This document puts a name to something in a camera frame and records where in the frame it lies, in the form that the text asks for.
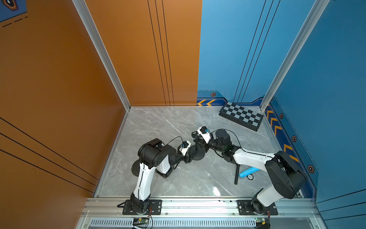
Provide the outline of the black round stand base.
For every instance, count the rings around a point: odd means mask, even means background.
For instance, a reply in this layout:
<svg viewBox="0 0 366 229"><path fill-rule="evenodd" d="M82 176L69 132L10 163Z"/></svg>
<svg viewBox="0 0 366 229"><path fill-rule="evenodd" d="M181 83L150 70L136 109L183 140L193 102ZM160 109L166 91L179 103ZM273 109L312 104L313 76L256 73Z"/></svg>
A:
<svg viewBox="0 0 366 229"><path fill-rule="evenodd" d="M190 147L188 153L194 161L202 160L205 157L205 150L196 144Z"/></svg>

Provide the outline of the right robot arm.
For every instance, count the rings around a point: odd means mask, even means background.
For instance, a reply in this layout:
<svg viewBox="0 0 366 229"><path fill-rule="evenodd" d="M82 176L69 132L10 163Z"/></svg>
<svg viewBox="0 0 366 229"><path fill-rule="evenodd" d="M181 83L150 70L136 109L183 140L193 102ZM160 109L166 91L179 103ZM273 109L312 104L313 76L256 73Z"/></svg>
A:
<svg viewBox="0 0 366 229"><path fill-rule="evenodd" d="M272 184L258 191L249 203L255 215L267 214L269 207L278 200L293 199L307 181L300 166L284 151L265 154L245 150L232 143L226 129L216 130L213 136L207 127L203 126L191 136L194 141L192 149L195 153L204 155L211 149L221 153L226 162L236 165L235 184L241 165L268 173Z"/></svg>

